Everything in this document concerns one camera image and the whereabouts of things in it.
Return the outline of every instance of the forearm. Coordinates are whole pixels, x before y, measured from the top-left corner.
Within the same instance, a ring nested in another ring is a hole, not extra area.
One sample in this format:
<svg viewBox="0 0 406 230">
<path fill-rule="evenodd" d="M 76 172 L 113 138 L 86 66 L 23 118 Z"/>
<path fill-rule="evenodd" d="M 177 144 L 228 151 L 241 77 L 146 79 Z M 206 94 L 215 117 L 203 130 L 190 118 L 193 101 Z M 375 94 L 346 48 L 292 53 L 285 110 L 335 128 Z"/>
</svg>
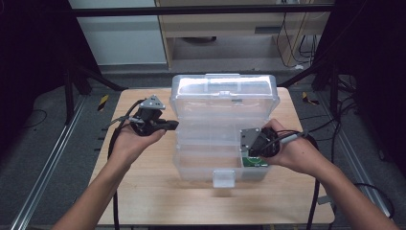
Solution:
<svg viewBox="0 0 406 230">
<path fill-rule="evenodd" d="M 326 166 L 316 178 L 346 216 L 352 229 L 398 229 L 337 167 Z"/>
<path fill-rule="evenodd" d="M 120 159 L 110 159 L 53 229 L 94 229 L 128 169 Z"/>
</svg>

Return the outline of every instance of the tabletop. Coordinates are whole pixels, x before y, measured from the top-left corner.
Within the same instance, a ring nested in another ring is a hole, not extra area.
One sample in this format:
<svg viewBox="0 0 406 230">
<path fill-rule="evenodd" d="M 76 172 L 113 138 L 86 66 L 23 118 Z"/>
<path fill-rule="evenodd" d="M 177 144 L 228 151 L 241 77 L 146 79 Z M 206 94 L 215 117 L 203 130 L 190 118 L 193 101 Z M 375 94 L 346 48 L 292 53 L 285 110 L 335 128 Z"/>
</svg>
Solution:
<svg viewBox="0 0 406 230">
<path fill-rule="evenodd" d="M 129 89 L 119 98 L 112 119 L 125 115 L 138 100 L 156 95 L 167 106 L 161 118 L 176 120 L 169 106 L 170 88 Z M 285 88 L 278 88 L 280 104 L 271 117 L 287 129 L 302 130 L 295 107 Z M 107 160 L 113 129 L 107 131 L 91 181 Z M 232 189 L 214 189 L 212 181 L 185 181 L 172 162 L 176 135 L 164 137 L 148 147 L 133 163 L 118 189 L 120 224 L 289 224 L 307 223 L 314 191 L 314 178 L 271 166 L 260 182 L 237 182 Z M 326 194 L 321 186 L 319 196 Z M 113 224 L 112 201 L 99 224 Z M 330 205 L 317 205 L 313 222 L 331 223 Z"/>
</svg>

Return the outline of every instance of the plastic storage container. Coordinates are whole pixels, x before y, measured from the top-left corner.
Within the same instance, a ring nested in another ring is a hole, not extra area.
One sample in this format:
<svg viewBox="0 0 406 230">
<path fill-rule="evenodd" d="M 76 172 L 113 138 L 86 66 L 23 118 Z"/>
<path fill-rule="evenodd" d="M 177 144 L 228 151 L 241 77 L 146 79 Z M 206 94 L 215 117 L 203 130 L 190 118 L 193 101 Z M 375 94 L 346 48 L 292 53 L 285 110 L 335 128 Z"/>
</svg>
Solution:
<svg viewBox="0 0 406 230">
<path fill-rule="evenodd" d="M 269 167 L 240 150 L 240 131 L 262 127 L 278 105 L 269 75 L 178 75 L 170 105 L 178 117 L 173 162 L 185 180 L 212 180 L 215 188 L 262 180 Z"/>
</svg>

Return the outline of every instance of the hand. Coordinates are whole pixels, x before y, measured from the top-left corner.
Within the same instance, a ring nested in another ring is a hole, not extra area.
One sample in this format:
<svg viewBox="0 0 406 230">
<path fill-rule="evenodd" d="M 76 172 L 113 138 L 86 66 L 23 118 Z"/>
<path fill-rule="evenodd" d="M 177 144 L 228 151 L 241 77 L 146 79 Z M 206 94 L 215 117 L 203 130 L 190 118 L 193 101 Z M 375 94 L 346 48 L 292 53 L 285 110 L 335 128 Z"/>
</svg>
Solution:
<svg viewBox="0 0 406 230">
<path fill-rule="evenodd" d="M 265 126 L 272 127 L 275 131 L 285 130 L 283 125 L 275 119 Z M 270 165 L 284 166 L 295 172 L 312 176 L 317 176 L 317 172 L 322 166 L 330 165 L 329 161 L 305 138 L 298 138 L 281 145 L 281 150 L 277 155 L 262 159 Z"/>
<path fill-rule="evenodd" d="M 139 136 L 129 125 L 129 121 L 126 121 L 114 144 L 111 156 L 123 157 L 125 162 L 131 165 L 148 146 L 160 140 L 165 132 L 160 129 L 149 136 Z"/>
</svg>

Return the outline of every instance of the white cabinet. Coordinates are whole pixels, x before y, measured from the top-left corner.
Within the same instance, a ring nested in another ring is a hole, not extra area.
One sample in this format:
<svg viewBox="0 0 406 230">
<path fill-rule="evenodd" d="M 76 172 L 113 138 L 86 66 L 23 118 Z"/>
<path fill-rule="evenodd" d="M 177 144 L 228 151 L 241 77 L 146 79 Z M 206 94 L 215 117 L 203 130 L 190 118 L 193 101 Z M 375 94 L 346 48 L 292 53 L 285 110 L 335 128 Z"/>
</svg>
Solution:
<svg viewBox="0 0 406 230">
<path fill-rule="evenodd" d="M 154 7 L 153 0 L 69 0 L 73 9 Z M 78 18 L 99 66 L 166 64 L 158 18 L 112 16 Z"/>
</svg>

